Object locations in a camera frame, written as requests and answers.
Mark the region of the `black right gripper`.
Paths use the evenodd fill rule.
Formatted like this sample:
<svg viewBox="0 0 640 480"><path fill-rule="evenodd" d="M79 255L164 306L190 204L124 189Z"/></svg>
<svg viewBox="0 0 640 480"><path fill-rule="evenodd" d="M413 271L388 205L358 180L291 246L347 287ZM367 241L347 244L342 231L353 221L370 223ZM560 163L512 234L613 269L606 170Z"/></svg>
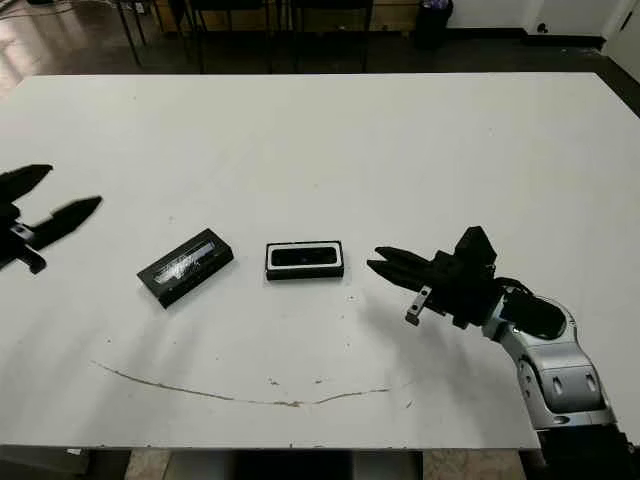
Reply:
<svg viewBox="0 0 640 480"><path fill-rule="evenodd" d="M412 325L419 324L424 308L451 315L461 329L481 325L500 296L493 248L456 248L453 254L438 250L432 260L391 246L376 247L375 252L382 259L367 260L368 267L390 283L418 292L405 315Z"/></svg>

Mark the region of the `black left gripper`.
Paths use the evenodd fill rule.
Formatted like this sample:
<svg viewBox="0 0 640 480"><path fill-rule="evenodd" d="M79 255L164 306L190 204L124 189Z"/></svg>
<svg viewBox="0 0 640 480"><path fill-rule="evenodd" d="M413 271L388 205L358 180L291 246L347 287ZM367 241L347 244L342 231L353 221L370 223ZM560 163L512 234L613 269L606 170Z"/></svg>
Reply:
<svg viewBox="0 0 640 480"><path fill-rule="evenodd" d="M31 248L34 234L19 223L19 209L13 203L41 182L52 165L31 164L1 174L1 268L19 260L38 274L47 266L46 260ZM44 249L79 228L98 208L101 196L75 200L51 213L47 220L35 226L35 248Z"/></svg>

